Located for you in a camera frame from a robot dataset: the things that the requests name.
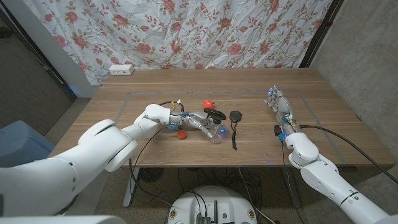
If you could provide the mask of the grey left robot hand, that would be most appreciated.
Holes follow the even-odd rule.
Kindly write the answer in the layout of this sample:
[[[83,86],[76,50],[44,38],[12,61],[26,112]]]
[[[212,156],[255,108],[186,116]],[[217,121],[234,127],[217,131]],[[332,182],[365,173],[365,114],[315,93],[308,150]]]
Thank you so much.
[[[206,112],[183,114],[181,122],[187,124],[191,128],[199,129],[211,139],[216,136],[218,124],[216,124],[216,121]]]

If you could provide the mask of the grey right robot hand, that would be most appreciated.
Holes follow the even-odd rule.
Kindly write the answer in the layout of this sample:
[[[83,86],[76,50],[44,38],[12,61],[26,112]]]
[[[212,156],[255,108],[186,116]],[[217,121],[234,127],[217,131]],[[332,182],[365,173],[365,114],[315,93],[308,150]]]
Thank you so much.
[[[295,120],[294,109],[282,90],[274,85],[267,94],[268,99],[264,102],[275,113],[278,125],[284,134],[301,133],[300,125]]]

